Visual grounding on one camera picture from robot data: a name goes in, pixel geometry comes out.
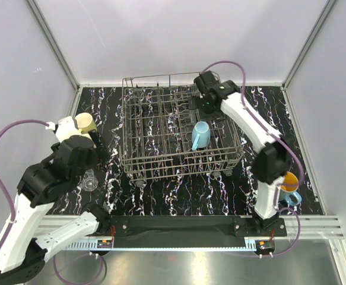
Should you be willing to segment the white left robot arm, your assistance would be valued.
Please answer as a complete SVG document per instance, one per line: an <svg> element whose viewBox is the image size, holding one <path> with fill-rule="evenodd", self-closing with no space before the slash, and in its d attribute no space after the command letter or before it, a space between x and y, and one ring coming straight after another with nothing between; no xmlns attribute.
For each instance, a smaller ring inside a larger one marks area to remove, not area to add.
<svg viewBox="0 0 346 285"><path fill-rule="evenodd" d="M21 177L14 213L0 234L0 284L21 284L38 275L59 251L84 236L103 236L110 230L110 215L90 204L75 220L43 235L35 235L40 222L57 200L71 192L84 173L99 160L94 142L73 135L52 146L53 153L29 166Z"/></svg>

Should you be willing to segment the light blue ceramic mug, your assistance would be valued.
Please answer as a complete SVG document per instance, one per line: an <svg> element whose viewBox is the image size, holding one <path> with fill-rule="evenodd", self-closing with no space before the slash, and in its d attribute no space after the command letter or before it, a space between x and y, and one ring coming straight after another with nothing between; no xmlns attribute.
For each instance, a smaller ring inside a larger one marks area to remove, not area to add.
<svg viewBox="0 0 346 285"><path fill-rule="evenodd" d="M211 138L211 130L205 121L197 122L192 130L192 151L208 146Z"/></svg>

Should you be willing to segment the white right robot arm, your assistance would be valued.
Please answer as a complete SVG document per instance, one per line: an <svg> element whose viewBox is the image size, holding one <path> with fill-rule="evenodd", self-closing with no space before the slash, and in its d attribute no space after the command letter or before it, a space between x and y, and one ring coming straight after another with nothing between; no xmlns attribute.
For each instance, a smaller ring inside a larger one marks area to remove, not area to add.
<svg viewBox="0 0 346 285"><path fill-rule="evenodd" d="M251 173L258 181L258 193L250 225L254 233L265 236L278 219L278 192L290 168L291 155L282 134L245 99L244 86L221 82L211 71L199 73L193 82L200 93L199 109L208 115L225 114L252 143L256 157Z"/></svg>

